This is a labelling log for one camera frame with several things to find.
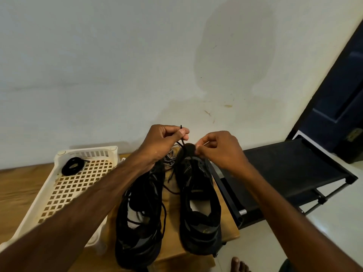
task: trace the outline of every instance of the white tile floor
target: white tile floor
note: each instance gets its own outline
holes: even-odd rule
[[[319,148],[363,179],[363,161],[349,165]],[[330,198],[324,205],[308,215],[308,218],[344,252],[363,266],[363,182],[360,179]],[[327,195],[342,183],[344,181],[332,183],[319,190]],[[314,204],[304,205],[302,210],[306,211],[312,205]],[[252,272],[278,272],[286,256],[266,221],[241,229],[240,235],[239,239],[228,242],[220,250],[216,267],[212,269],[212,272],[228,272],[233,256],[245,261]]]

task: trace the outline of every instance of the plastic basket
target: plastic basket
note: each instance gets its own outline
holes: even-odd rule
[[[64,176],[61,169],[72,157],[80,157],[89,160],[89,162],[86,162],[83,169],[77,174]],[[0,252],[69,204],[80,193],[111,171],[119,162],[117,146],[59,151],[54,158],[53,170],[13,237],[0,244]],[[106,221],[107,217],[85,245],[85,247],[94,247],[98,254],[103,254],[107,249],[107,246],[100,239]]]

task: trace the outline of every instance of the black sneaker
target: black sneaker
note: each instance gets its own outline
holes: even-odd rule
[[[222,247],[221,206],[208,166],[194,152],[194,144],[182,146],[174,168],[180,189],[180,240],[192,254],[216,255]]]
[[[157,258],[161,239],[161,202],[165,178],[164,164],[158,161],[147,173],[135,180],[123,195],[116,218],[117,263],[126,269],[146,268]]]

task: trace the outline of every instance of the wooden surface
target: wooden surface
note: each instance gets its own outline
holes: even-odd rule
[[[43,164],[0,171],[0,218],[2,221],[0,224],[0,243],[8,241],[15,233],[52,168],[53,164]],[[179,191],[175,177],[173,177],[169,183],[166,182],[166,185],[172,191]],[[222,211],[222,240],[227,242],[238,238],[239,231],[215,183],[214,186]],[[190,264],[195,262],[193,267],[213,267],[215,264],[211,256],[201,257],[191,255],[185,252],[180,243],[179,196],[173,195],[164,189],[163,202],[167,209],[166,231],[162,241],[161,252],[155,263],[150,267],[150,270],[168,271],[170,270],[170,266],[176,265],[178,261],[183,263],[188,261]],[[123,269],[117,265],[114,257],[117,208],[118,206],[115,206],[110,212],[107,218],[106,231],[102,236],[102,239],[108,246],[105,255],[97,256],[92,248],[87,248],[79,256],[70,271],[123,271]],[[161,216],[161,221],[163,221],[164,212],[162,212]]]

